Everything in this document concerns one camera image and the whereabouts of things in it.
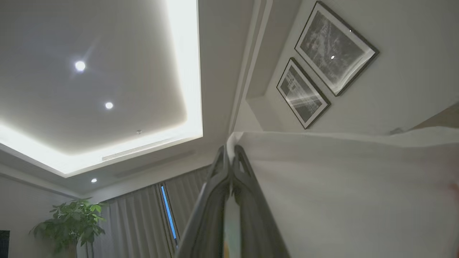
potted plant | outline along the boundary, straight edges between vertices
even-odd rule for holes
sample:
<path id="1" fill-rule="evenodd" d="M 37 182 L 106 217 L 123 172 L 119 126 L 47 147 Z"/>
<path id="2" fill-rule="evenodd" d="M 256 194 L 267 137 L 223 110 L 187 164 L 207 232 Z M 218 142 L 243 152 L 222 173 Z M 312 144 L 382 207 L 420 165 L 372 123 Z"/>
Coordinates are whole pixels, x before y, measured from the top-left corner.
<path id="1" fill-rule="evenodd" d="M 98 226 L 99 220 L 105 221 L 100 216 L 102 203 L 90 204 L 87 199 L 75 200 L 69 204 L 63 203 L 54 206 L 50 213 L 54 213 L 51 219 L 37 224 L 30 232 L 34 236 L 41 235 L 51 240 L 54 252 L 60 253 L 67 250 L 69 257 L 75 258 L 77 244 L 91 244 L 92 257 L 94 257 L 94 238 L 105 231 Z"/>

black and white photograph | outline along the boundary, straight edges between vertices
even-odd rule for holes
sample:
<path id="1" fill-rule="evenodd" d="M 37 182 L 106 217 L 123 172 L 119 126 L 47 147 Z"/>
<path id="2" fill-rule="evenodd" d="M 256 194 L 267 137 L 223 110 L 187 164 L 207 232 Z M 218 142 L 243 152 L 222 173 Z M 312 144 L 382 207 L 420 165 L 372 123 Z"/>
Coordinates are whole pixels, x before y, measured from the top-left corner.
<path id="1" fill-rule="evenodd" d="M 312 125 L 330 105 L 293 58 L 289 60 L 277 84 L 277 90 L 305 129 Z"/>
<path id="2" fill-rule="evenodd" d="M 316 2 L 295 50 L 335 96 L 378 55 L 375 47 L 320 1 Z"/>

curtain fold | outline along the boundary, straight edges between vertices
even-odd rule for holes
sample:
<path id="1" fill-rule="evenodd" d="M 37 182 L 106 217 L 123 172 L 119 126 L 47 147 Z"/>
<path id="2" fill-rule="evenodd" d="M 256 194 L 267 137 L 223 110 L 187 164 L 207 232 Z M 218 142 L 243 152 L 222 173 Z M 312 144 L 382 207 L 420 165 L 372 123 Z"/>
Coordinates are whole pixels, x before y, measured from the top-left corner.
<path id="1" fill-rule="evenodd" d="M 94 242 L 97 258 L 171 258 L 175 243 L 159 184 L 108 200 L 105 235 Z"/>
<path id="2" fill-rule="evenodd" d="M 164 182 L 174 217 L 177 239 L 180 239 L 190 219 L 201 188 L 206 182 L 208 170 L 209 166 L 205 166 Z"/>

ceiling light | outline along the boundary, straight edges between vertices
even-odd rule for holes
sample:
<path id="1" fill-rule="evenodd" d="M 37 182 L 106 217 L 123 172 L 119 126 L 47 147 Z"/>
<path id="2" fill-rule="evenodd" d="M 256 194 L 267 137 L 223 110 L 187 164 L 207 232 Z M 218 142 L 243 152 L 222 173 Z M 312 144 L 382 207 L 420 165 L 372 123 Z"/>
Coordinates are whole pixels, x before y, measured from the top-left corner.
<path id="1" fill-rule="evenodd" d="M 75 68 L 77 71 L 82 72 L 86 68 L 86 64 L 83 61 L 78 61 L 75 63 Z"/>
<path id="2" fill-rule="evenodd" d="M 112 109 L 113 103 L 107 102 L 107 103 L 105 103 L 105 107 L 106 107 L 107 109 Z"/>

